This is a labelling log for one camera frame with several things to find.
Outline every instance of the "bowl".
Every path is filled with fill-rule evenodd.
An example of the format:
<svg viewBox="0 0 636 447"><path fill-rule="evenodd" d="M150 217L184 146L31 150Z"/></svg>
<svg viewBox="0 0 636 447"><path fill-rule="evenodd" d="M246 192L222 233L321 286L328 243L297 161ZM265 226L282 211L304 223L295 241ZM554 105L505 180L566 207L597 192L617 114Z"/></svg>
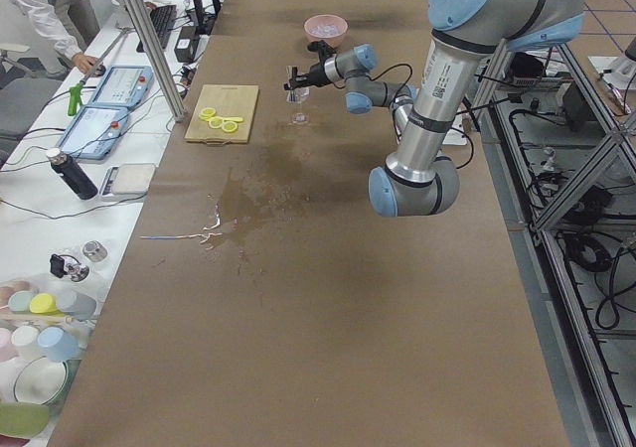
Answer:
<svg viewBox="0 0 636 447"><path fill-rule="evenodd" d="M330 47L338 48L348 28L347 21L337 15L316 15L305 22L305 35L309 42L324 40Z"/></svg>
<svg viewBox="0 0 636 447"><path fill-rule="evenodd" d="M18 374L13 395L18 402L53 405L66 393L69 383L70 373L66 363L39 358L28 363Z"/></svg>

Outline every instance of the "black box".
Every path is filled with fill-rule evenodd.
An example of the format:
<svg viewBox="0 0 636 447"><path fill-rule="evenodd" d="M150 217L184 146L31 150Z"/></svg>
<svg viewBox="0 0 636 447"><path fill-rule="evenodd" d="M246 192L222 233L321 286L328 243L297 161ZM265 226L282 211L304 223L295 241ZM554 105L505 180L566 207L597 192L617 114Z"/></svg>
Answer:
<svg viewBox="0 0 636 447"><path fill-rule="evenodd" d="M175 45L175 56L180 63L191 63L195 59L199 35L195 27L183 27L179 33L179 39Z"/></svg>

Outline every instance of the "white shirt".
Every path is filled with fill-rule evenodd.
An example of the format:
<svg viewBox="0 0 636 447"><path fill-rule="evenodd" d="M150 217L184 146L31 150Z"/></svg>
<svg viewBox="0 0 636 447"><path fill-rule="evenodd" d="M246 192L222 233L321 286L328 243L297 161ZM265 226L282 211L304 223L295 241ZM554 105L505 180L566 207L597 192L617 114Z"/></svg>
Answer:
<svg viewBox="0 0 636 447"><path fill-rule="evenodd" d="M53 42L53 48L69 60L81 53L78 41L67 32L48 0L12 0L31 22L35 31Z"/></svg>

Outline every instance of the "wooden cutting board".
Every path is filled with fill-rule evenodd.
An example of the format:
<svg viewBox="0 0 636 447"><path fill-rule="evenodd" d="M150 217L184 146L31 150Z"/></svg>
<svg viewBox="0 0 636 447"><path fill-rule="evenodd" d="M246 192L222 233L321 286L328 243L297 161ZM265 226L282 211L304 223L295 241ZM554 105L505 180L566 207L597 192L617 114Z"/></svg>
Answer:
<svg viewBox="0 0 636 447"><path fill-rule="evenodd" d="M186 141L247 143L257 99L258 86L256 85L204 84L186 131ZM213 129L207 121L199 118L201 110L205 107L213 107L217 111L217 116L240 116L243 122L238 124L235 132L228 133L221 129Z"/></svg>

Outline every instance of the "tabletop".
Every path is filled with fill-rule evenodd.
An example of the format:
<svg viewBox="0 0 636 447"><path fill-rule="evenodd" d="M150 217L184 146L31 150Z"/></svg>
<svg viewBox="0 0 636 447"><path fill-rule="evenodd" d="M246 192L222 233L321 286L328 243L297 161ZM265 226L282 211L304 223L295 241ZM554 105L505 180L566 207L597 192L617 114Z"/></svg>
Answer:
<svg viewBox="0 0 636 447"><path fill-rule="evenodd" d="M185 102L257 84L249 142L175 126L51 447L567 445L481 150L448 212L386 220L367 184L388 113L312 88L289 123L308 17L342 16L341 50L372 43L418 80L426 1L226 1ZM203 244L140 238L217 217Z"/></svg>

